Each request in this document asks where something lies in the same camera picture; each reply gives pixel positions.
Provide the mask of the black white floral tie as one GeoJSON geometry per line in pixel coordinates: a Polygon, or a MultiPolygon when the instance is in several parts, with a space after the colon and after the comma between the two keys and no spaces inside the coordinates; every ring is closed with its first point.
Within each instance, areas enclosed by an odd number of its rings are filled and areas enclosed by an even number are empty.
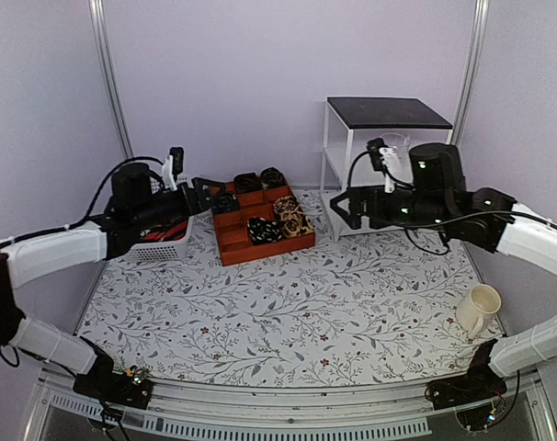
{"type": "Polygon", "coordinates": [[[247,222],[247,232],[252,245],[262,245],[281,241],[282,223],[275,220],[266,220],[261,217],[250,218],[247,222]]]}

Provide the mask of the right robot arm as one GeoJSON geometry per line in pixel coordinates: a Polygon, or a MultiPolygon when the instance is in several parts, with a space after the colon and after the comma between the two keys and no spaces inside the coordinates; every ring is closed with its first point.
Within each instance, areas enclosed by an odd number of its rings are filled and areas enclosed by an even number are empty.
{"type": "MultiPolygon", "coordinates": [[[[367,219],[373,230],[399,227],[428,229],[444,242],[470,243],[489,253],[527,261],[557,276],[557,224],[490,187],[466,188],[459,150],[439,142],[410,149],[412,183],[392,173],[395,154],[381,139],[370,141],[364,152],[382,185],[346,189],[330,201],[331,210],[352,230],[367,219]]],[[[557,356],[557,315],[510,337],[481,345],[460,380],[460,393],[478,401],[503,379],[523,368],[557,356]]]]}

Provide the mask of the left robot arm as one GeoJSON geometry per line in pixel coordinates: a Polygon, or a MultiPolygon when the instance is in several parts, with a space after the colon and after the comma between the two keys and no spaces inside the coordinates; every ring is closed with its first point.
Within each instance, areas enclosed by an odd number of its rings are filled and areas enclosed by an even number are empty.
{"type": "Polygon", "coordinates": [[[223,182],[195,177],[178,183],[183,161],[170,153],[151,169],[153,158],[125,160],[102,180],[111,196],[101,214],[88,210],[83,218],[0,241],[0,346],[11,346],[84,376],[102,399],[121,389],[112,360],[81,337],[74,337],[21,310],[14,291],[30,281],[82,264],[125,255],[142,233],[169,227],[209,209],[225,190],[223,182]]]}

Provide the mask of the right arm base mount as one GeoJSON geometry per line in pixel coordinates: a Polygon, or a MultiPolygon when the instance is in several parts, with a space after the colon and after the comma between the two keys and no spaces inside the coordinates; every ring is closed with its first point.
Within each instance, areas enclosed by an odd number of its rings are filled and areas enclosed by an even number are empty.
{"type": "Polygon", "coordinates": [[[491,351],[498,343],[496,338],[480,345],[464,374],[442,380],[432,380],[426,385],[425,399],[435,410],[447,409],[485,399],[496,399],[490,404],[487,415],[462,411],[458,421],[465,429],[479,432],[502,423],[512,412],[515,403],[506,404],[506,381],[489,367],[491,351]]]}

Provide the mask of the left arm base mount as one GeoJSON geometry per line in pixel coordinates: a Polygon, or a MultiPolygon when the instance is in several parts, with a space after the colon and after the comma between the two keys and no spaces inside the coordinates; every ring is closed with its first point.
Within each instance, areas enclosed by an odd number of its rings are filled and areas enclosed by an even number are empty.
{"type": "Polygon", "coordinates": [[[104,350],[87,339],[83,341],[91,346],[97,359],[87,374],[75,375],[73,391],[98,401],[146,410],[153,392],[149,371],[132,365],[118,373],[114,360],[104,350]]]}

